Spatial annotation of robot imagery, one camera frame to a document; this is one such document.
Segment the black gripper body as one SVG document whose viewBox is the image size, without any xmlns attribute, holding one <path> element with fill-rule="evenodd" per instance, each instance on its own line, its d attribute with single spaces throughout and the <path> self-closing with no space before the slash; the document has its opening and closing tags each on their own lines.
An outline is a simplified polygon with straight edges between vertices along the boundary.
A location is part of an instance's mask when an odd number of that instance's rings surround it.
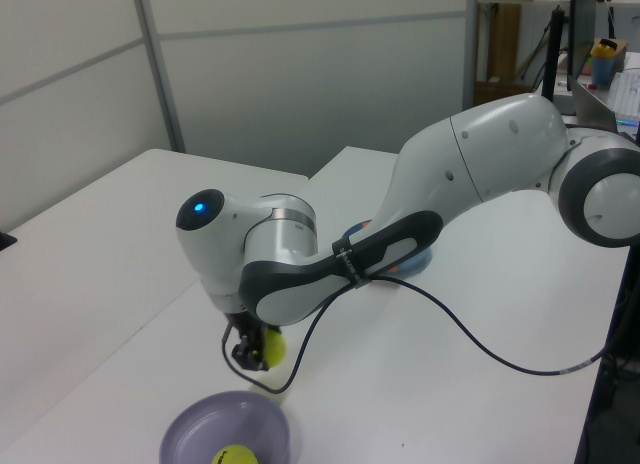
<svg viewBox="0 0 640 464">
<path fill-rule="evenodd" d="M 228 323 L 238 331 L 240 338 L 246 337 L 248 341 L 259 341 L 263 337 L 265 324 L 249 312 L 228 313 Z"/>
</svg>

